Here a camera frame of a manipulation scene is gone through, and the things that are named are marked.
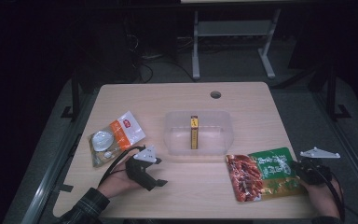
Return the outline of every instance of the dark floor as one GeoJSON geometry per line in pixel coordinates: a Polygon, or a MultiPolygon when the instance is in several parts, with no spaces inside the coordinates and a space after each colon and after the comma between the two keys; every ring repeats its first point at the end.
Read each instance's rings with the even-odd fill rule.
{"type": "MultiPolygon", "coordinates": [[[[73,73],[73,66],[71,66],[72,61],[68,60],[68,52],[63,40],[68,29],[72,27],[75,21],[78,21],[79,17],[76,14],[62,13],[62,11],[56,9],[57,2],[54,1],[0,1],[0,223],[4,220],[15,194],[18,192],[18,187],[38,143],[40,145],[40,139],[43,137],[42,132],[54,132],[52,130],[47,131],[45,127],[48,125],[48,119],[52,114],[56,115],[61,112],[61,108],[59,109],[60,112],[54,112],[53,110],[54,106],[57,106],[57,102],[59,102],[60,92],[65,90],[68,93],[68,87],[65,88],[65,84],[73,73]]],[[[353,14],[355,14],[355,19],[358,21],[358,7],[353,14]]],[[[281,27],[278,33],[279,35],[276,38],[281,41],[284,36],[297,34],[297,29],[289,29],[289,31],[286,30],[285,32],[285,29],[281,27]]],[[[354,34],[358,35],[358,26],[354,34]]],[[[350,68],[348,73],[351,75],[338,75],[341,75],[341,78],[350,84],[350,86],[344,84],[343,88],[349,90],[342,92],[352,93],[338,94],[337,98],[340,102],[346,102],[347,106],[351,106],[354,102],[356,105],[352,105],[351,114],[353,119],[340,120],[339,124],[351,127],[344,129],[344,133],[347,136],[351,136],[350,142],[353,146],[356,146],[356,151],[358,152],[358,109],[356,109],[358,108],[358,38],[353,39],[353,36],[347,36],[348,39],[353,41],[351,42],[352,44],[346,42],[345,46],[351,46],[346,48],[348,50],[346,52],[352,57],[346,58],[347,61],[341,62],[340,65],[345,67],[344,65],[351,64],[351,66],[348,66],[350,68]]],[[[241,63],[241,59],[236,57],[236,49],[218,50],[221,54],[217,57],[201,58],[200,64],[203,64],[201,69],[204,69],[204,74],[210,74],[202,77],[201,81],[266,81],[270,85],[275,85],[298,72],[298,70],[293,69],[287,70],[290,55],[287,57],[282,57],[281,55],[282,52],[293,50],[293,45],[291,45],[290,41],[280,42],[270,53],[271,58],[275,60],[274,67],[279,67],[277,70],[281,71],[279,72],[281,77],[277,77],[275,80],[268,80],[261,75],[263,73],[262,66],[260,61],[257,60],[257,55],[254,55],[255,46],[258,45],[257,40],[252,42],[252,39],[247,39],[246,41],[248,42],[241,46],[241,50],[251,53],[246,55],[246,59],[244,59],[245,67],[225,67],[225,75],[222,79],[222,70],[218,70],[219,64],[224,63],[221,59],[234,62],[238,60],[239,63],[241,63]],[[243,71],[243,73],[231,75],[238,72],[238,70],[243,71]]],[[[213,52],[213,49],[205,51],[206,55],[211,55],[211,52],[213,52]]],[[[177,62],[186,71],[191,71],[189,66],[191,63],[186,52],[178,55],[177,62]]],[[[192,81],[189,79],[188,74],[184,73],[183,69],[178,68],[173,63],[152,62],[148,63],[148,65],[154,71],[151,82],[192,81]],[[174,76],[165,76],[164,73],[167,73],[167,71],[174,76]]],[[[150,73],[147,69],[143,71],[144,80],[149,75],[150,73]]],[[[299,86],[300,89],[304,89],[306,84],[306,81],[303,80],[295,87],[299,86]]],[[[274,99],[278,97],[277,99],[282,99],[283,102],[285,97],[288,97],[280,92],[276,92],[273,95],[274,99]]],[[[66,95],[64,98],[66,102],[63,105],[70,105],[70,92],[69,96],[66,95]]],[[[295,113],[295,110],[285,110],[288,108],[296,109],[296,107],[283,106],[278,103],[277,107],[281,108],[280,113],[288,113],[288,120],[295,113]]],[[[68,120],[66,119],[64,122],[56,120],[56,122],[58,126],[63,126],[62,132],[64,133],[64,127],[67,125],[68,120]]],[[[297,126],[288,124],[286,128],[288,129],[289,137],[291,137],[291,133],[298,133],[297,126]]],[[[313,125],[304,129],[312,130],[313,128],[315,132],[320,131],[320,127],[313,125]]],[[[291,137],[292,144],[294,147],[303,147],[303,138],[306,137],[293,136],[291,137]]],[[[60,142],[58,137],[51,141],[53,143],[51,143],[50,147],[56,147],[56,143],[60,142]]],[[[37,185],[40,176],[32,176],[31,178],[34,184],[37,185]]],[[[32,198],[33,193],[28,193],[25,197],[32,198]]],[[[17,209],[17,213],[13,212],[13,208],[11,208],[9,216],[16,218],[8,219],[7,223],[17,223],[21,220],[26,207],[24,205],[23,207],[15,208],[14,210],[16,211],[17,209]]],[[[354,207],[358,208],[358,202],[354,203],[354,207]]]]}

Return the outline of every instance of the black cable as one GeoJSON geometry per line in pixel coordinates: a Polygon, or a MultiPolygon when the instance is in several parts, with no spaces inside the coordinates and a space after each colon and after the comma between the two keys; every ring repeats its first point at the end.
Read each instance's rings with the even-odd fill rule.
{"type": "Polygon", "coordinates": [[[147,66],[147,65],[144,64],[144,63],[139,64],[138,69],[139,69],[141,66],[146,67],[146,68],[149,69],[149,71],[150,71],[150,77],[149,77],[147,80],[144,80],[144,78],[142,77],[141,71],[139,71],[139,78],[141,79],[142,83],[147,83],[147,82],[149,82],[149,81],[152,79],[152,77],[153,77],[153,75],[154,75],[153,69],[152,69],[151,67],[147,66]]]}
{"type": "Polygon", "coordinates": [[[178,46],[178,52],[184,50],[184,49],[188,49],[190,47],[192,47],[193,43],[194,43],[194,40],[193,40],[193,37],[188,37],[187,39],[190,39],[189,41],[185,42],[185,44],[181,44],[180,46],[178,46]]]}
{"type": "MultiPolygon", "coordinates": [[[[336,175],[333,172],[331,172],[331,175],[335,178],[335,180],[337,181],[338,185],[341,186],[339,181],[338,181],[338,179],[337,179],[337,177],[336,177],[336,175]]],[[[341,188],[339,188],[339,190],[340,190],[340,193],[341,193],[341,198],[343,199],[344,197],[343,197],[341,188]]],[[[354,215],[356,215],[358,217],[358,213],[355,212],[352,208],[350,208],[346,204],[344,206],[345,206],[346,209],[348,209],[350,212],[352,212],[354,215]]]]}
{"type": "Polygon", "coordinates": [[[115,173],[118,173],[118,172],[123,172],[123,171],[126,171],[127,169],[122,169],[122,170],[117,170],[117,171],[114,171],[114,172],[112,172],[112,173],[110,173],[111,175],[112,174],[115,174],[115,173]]]}
{"type": "MultiPolygon", "coordinates": [[[[201,47],[202,42],[204,41],[205,38],[206,38],[205,36],[199,36],[199,41],[198,41],[199,48],[201,47]]],[[[193,39],[193,37],[189,37],[189,39],[191,39],[191,40],[188,41],[187,43],[185,43],[184,45],[178,47],[178,50],[177,50],[178,53],[183,53],[185,51],[185,49],[191,49],[191,51],[193,50],[194,39],[193,39]]]]}
{"type": "Polygon", "coordinates": [[[341,220],[344,222],[345,221],[345,204],[344,204],[344,198],[342,197],[342,190],[341,190],[341,186],[338,183],[338,188],[341,194],[341,199],[339,199],[339,196],[337,194],[336,189],[334,188],[334,186],[331,184],[331,182],[329,180],[327,180],[324,175],[322,175],[318,169],[310,162],[310,167],[324,180],[324,183],[326,184],[326,186],[330,189],[331,193],[333,194],[334,197],[334,201],[336,202],[336,206],[339,212],[339,216],[341,218],[341,220]]]}
{"type": "Polygon", "coordinates": [[[178,66],[179,68],[181,68],[181,69],[191,78],[192,81],[197,82],[197,81],[199,80],[199,79],[194,79],[194,78],[185,70],[185,68],[184,68],[182,65],[178,64],[178,63],[174,63],[174,62],[149,62],[149,63],[171,63],[171,64],[174,64],[174,65],[178,66]]]}
{"type": "Polygon", "coordinates": [[[219,53],[222,51],[227,50],[228,47],[223,48],[223,44],[218,43],[216,41],[212,41],[211,43],[200,43],[199,46],[199,52],[202,54],[215,54],[215,53],[219,53]]]}

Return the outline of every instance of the food bag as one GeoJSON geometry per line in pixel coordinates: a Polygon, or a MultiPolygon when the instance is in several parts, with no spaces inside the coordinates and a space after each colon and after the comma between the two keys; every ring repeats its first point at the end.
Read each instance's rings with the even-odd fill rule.
{"type": "Polygon", "coordinates": [[[232,188],[238,202],[254,202],[306,191],[290,168],[292,156],[287,147],[249,155],[227,155],[232,188]]]}
{"type": "Polygon", "coordinates": [[[88,137],[92,166],[104,165],[144,138],[144,131],[133,114],[128,111],[107,127],[88,137]]]}

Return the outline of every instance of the hand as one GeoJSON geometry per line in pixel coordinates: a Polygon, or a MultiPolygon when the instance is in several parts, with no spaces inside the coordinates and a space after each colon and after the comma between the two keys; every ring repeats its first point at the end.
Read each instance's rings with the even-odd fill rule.
{"type": "Polygon", "coordinates": [[[108,176],[104,182],[97,188],[98,191],[101,192],[106,198],[113,198],[118,196],[119,194],[130,190],[130,189],[140,189],[141,186],[135,181],[129,179],[126,169],[126,161],[129,159],[125,159],[119,165],[115,167],[112,171],[112,174],[108,176]]]}
{"type": "MultiPolygon", "coordinates": [[[[300,180],[300,184],[307,189],[310,196],[310,202],[316,208],[320,216],[340,218],[338,208],[336,206],[336,201],[334,200],[333,194],[327,185],[309,185],[303,180],[300,180]]],[[[331,180],[331,184],[336,190],[339,199],[342,201],[342,189],[339,187],[336,179],[333,178],[331,180]]]]}

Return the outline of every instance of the dark background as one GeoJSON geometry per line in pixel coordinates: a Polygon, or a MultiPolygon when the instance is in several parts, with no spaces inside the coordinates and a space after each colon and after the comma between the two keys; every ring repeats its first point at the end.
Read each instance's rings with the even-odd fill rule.
{"type": "MultiPolygon", "coordinates": [[[[125,47],[124,38],[120,40],[123,45],[110,46],[104,44],[106,36],[95,34],[107,29],[111,36],[119,39],[117,34],[125,32],[120,25],[117,26],[123,17],[84,16],[76,10],[66,10],[71,6],[78,8],[81,4],[0,1],[0,223],[33,156],[60,90],[74,70],[83,69],[80,72],[83,78],[81,84],[90,91],[105,82],[126,83],[136,78],[131,63],[138,60],[138,55],[121,52],[120,55],[124,56],[120,58],[126,61],[103,68],[85,53],[92,52],[93,57],[103,62],[115,57],[115,50],[122,51],[120,47],[125,47]],[[110,19],[115,30],[100,26],[109,23],[110,19]],[[85,47],[85,51],[74,45],[68,37],[74,37],[71,34],[76,34],[76,41],[85,47]],[[99,51],[104,47],[111,50],[99,51]],[[103,79],[101,74],[106,69],[115,70],[117,75],[103,79]],[[122,73],[131,75],[123,77],[120,76],[122,73]]],[[[138,32],[146,45],[161,48],[174,57],[175,38],[177,35],[191,35],[193,19],[188,11],[168,14],[171,16],[167,17],[167,12],[139,13],[136,17],[139,23],[131,24],[131,29],[138,32]],[[158,28],[152,25],[156,21],[159,22],[158,28]],[[172,24],[177,21],[181,21],[181,25],[173,29],[176,26],[172,24]]],[[[213,15],[216,14],[206,14],[211,18],[213,15]]],[[[333,49],[338,75],[353,87],[358,96],[358,1],[354,7],[283,9],[275,38],[290,35],[298,40],[292,67],[308,68],[333,49]]]]}

